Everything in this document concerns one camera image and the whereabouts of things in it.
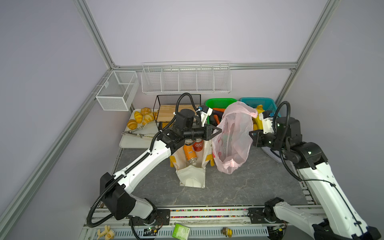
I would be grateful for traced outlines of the pink plastic grocery bag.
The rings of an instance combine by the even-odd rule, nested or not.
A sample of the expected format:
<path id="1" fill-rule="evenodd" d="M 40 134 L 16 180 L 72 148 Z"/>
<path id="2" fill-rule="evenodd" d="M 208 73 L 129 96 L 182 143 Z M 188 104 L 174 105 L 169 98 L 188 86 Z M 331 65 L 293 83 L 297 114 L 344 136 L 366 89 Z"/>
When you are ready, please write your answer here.
<path id="1" fill-rule="evenodd" d="M 249 156 L 253 140 L 249 132 L 254 130 L 256 109 L 243 102 L 230 104 L 224 111 L 218 128 L 222 132 L 212 140 L 212 153 L 218 171 L 231 175 Z"/>

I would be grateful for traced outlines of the red cola can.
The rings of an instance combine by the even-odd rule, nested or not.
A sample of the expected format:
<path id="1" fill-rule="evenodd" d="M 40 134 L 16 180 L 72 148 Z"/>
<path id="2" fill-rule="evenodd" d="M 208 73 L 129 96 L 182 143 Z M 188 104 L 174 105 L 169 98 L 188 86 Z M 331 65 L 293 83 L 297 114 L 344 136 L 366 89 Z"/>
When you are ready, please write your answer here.
<path id="1" fill-rule="evenodd" d="M 204 141 L 202 139 L 195 140 L 193 148 L 195 152 L 201 152 L 204 148 Z"/>

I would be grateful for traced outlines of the orange soda can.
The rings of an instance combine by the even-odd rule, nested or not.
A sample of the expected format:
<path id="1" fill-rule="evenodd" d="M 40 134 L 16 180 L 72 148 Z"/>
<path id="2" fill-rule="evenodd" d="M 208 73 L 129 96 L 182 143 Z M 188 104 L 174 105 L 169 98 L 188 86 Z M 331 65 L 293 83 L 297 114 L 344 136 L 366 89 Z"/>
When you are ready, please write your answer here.
<path id="1" fill-rule="evenodd" d="M 187 162 L 190 164 L 194 164 L 197 161 L 198 157 L 193 145 L 184 145 L 183 150 L 184 150 Z"/>

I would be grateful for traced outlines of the white canvas tote bag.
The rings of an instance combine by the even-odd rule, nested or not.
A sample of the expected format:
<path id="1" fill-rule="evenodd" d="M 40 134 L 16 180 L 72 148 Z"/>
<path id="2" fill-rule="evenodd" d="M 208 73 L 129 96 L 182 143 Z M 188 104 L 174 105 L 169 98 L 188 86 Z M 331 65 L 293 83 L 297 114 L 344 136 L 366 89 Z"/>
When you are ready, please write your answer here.
<path id="1" fill-rule="evenodd" d="M 170 156 L 170 165 L 176 170 L 180 186 L 204 189 L 206 187 L 206 167 L 215 165 L 212 141 L 203 141 L 202 150 L 196 154 L 196 161 L 190 163 L 186 158 L 185 151 L 180 148 Z"/>

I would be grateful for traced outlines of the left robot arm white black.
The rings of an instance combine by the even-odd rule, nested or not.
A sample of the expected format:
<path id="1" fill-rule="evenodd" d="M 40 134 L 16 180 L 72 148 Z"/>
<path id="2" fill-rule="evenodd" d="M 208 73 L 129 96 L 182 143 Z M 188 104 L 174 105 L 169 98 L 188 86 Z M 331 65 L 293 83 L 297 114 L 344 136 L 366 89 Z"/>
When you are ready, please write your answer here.
<path id="1" fill-rule="evenodd" d="M 87 215 L 87 227 L 95 228 L 110 218 L 122 220 L 126 217 L 153 224 L 159 215 L 158 209 L 148 199 L 133 196 L 136 186 L 159 163 L 183 147 L 187 140 L 209 141 L 221 133 L 220 128 L 207 124 L 213 109 L 197 107 L 194 102 L 191 103 L 192 110 L 180 109 L 183 97 L 193 99 L 189 93 L 180 95 L 174 117 L 154 135 L 150 147 L 142 155 L 113 175 L 105 173 L 101 177 L 100 195 Z"/>

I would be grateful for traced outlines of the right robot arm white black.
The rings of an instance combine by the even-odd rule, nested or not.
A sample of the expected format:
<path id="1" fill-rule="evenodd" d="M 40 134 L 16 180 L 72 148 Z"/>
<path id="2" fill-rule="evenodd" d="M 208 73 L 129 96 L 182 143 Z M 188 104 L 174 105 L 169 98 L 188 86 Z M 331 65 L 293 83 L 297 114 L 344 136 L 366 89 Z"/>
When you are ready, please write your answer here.
<path id="1" fill-rule="evenodd" d="M 269 147 L 280 154 L 283 166 L 297 181 L 307 183 L 322 206 L 325 217 L 314 216 L 281 198 L 265 202 L 260 215 L 266 222 L 286 222 L 314 240 L 379 240 L 382 235 L 355 211 L 333 175 L 321 147 L 304 142 L 300 122 L 291 117 L 289 102 L 281 102 L 272 119 L 272 130 L 249 133 L 256 147 Z"/>

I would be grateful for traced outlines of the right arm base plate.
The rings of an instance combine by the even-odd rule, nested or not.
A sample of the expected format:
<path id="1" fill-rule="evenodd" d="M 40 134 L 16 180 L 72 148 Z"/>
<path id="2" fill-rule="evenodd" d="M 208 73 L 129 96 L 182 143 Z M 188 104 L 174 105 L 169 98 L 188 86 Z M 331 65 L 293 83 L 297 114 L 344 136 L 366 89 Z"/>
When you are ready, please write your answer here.
<path id="1" fill-rule="evenodd" d="M 278 219 L 274 210 L 269 207 L 248 208 L 247 216 L 252 224 L 286 224 L 287 222 Z"/>

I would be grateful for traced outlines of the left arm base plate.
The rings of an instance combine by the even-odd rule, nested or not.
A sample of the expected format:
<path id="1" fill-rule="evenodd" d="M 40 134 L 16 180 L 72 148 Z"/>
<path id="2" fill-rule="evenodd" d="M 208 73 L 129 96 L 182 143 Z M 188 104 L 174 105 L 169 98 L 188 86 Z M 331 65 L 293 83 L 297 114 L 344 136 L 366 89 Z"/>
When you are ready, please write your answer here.
<path id="1" fill-rule="evenodd" d="M 168 226 L 171 220 L 170 209 L 156 209 L 146 219 L 132 217 L 132 223 L 135 226 Z"/>

